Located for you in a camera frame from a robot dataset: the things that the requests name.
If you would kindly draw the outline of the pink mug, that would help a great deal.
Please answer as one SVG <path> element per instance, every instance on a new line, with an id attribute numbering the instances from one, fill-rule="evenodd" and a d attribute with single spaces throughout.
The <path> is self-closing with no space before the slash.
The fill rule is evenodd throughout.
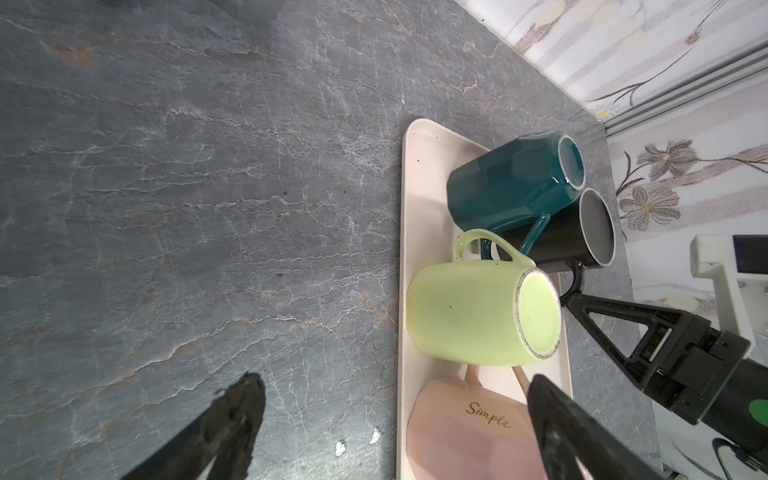
<path id="1" fill-rule="evenodd" d="M 544 479 L 526 394 L 510 367 L 479 382 L 457 364 L 399 375 L 398 479 Z"/>

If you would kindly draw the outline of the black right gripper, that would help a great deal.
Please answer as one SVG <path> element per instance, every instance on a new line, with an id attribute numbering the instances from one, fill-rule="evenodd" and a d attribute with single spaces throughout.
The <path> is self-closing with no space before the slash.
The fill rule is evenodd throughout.
<path id="1" fill-rule="evenodd" d="M 563 306 L 656 403 L 702 421 L 752 344 L 690 312 L 572 292 Z"/>

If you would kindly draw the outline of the black mug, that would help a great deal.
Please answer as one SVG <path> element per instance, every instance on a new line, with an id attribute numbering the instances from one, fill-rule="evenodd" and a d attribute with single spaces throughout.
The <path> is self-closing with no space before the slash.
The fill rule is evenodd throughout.
<path id="1" fill-rule="evenodd" d="M 527 254 L 547 273 L 569 271 L 574 281 L 561 295 L 567 302 L 581 294 L 586 269 L 604 268 L 614 260 L 616 232 L 601 194 L 586 188 L 578 200 L 552 216 Z"/>

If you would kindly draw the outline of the dark green mug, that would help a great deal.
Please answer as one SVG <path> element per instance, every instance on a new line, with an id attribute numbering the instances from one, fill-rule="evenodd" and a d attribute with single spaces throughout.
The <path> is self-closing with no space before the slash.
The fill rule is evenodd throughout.
<path id="1" fill-rule="evenodd" d="M 579 146 L 555 130 L 518 137 L 454 169 L 447 181 L 447 206 L 463 231 L 501 234 L 528 225 L 519 248 L 527 254 L 585 185 Z"/>

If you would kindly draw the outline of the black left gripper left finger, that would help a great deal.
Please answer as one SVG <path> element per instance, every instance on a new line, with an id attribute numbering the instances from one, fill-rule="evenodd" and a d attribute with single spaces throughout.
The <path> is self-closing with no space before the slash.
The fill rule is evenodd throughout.
<path id="1" fill-rule="evenodd" d="M 261 376 L 247 372 L 126 479 L 244 479 L 263 422 L 266 389 Z"/>

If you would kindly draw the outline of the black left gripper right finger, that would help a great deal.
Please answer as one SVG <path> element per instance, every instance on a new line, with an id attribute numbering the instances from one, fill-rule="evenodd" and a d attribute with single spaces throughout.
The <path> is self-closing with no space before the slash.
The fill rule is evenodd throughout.
<path id="1" fill-rule="evenodd" d="M 528 411 L 549 479 L 659 479 L 546 376 L 537 374 L 527 394 Z"/>

